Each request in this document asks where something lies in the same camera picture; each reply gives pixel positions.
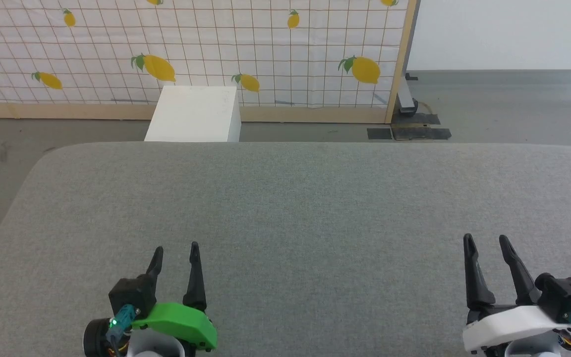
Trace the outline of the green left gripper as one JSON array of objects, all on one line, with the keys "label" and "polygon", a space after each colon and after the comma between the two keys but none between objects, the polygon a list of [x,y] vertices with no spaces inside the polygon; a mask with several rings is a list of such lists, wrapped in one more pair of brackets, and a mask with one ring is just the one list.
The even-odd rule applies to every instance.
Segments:
[{"label": "green left gripper", "polygon": [[[145,293],[156,297],[164,249],[157,246],[145,273]],[[195,357],[199,351],[218,347],[218,333],[204,313],[208,307],[199,244],[192,242],[191,265],[182,303],[157,303],[147,318],[132,323],[132,357]]]}]

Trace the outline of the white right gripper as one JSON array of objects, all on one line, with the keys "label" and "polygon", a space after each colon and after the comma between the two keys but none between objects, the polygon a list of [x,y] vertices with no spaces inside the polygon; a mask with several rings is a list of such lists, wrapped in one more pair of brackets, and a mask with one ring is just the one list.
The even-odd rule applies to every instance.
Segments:
[{"label": "white right gripper", "polygon": [[471,234],[463,236],[467,325],[464,349],[486,355],[559,355],[571,351],[570,312],[564,303],[536,305],[541,292],[506,235],[499,236],[503,259],[509,266],[516,305],[494,305]]}]

